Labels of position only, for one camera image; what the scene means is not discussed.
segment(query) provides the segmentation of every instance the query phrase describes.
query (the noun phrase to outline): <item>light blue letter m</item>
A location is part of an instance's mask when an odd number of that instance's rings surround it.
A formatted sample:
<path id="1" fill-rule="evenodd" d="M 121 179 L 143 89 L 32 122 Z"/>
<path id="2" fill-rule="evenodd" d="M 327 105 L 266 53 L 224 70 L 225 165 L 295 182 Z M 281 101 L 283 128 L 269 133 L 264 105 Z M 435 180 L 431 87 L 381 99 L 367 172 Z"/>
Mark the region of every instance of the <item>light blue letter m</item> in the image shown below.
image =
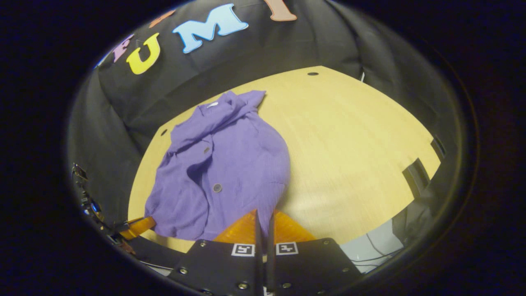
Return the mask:
<path id="1" fill-rule="evenodd" d="M 232 11 L 233 6 L 233 4 L 225 4 L 212 9 L 208 14 L 206 23 L 187 21 L 177 26 L 172 33 L 181 35 L 181 39 L 183 39 L 185 44 L 183 52 L 189 53 L 203 44 L 201 40 L 196 40 L 194 35 L 206 40 L 214 39 L 216 25 L 219 26 L 217 34 L 221 36 L 248 28 L 248 24 L 240 21 Z"/>

